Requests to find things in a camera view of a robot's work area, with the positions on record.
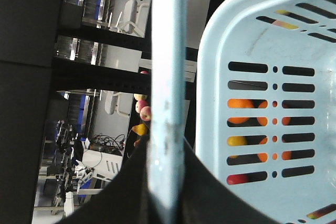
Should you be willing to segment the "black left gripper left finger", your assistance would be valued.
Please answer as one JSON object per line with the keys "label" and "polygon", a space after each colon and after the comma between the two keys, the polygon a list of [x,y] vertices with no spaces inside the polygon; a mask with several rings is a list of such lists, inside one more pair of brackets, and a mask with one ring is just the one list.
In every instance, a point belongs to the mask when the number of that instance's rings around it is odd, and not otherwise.
{"label": "black left gripper left finger", "polygon": [[142,140],[112,182],[59,223],[162,223],[148,190],[148,140]]}

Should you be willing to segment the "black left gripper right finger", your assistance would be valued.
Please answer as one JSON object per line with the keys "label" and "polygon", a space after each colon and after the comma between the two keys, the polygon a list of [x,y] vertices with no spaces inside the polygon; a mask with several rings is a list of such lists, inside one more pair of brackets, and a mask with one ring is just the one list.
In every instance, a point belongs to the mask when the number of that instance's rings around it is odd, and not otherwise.
{"label": "black left gripper right finger", "polygon": [[220,183],[184,140],[184,177],[175,223],[277,223]]}

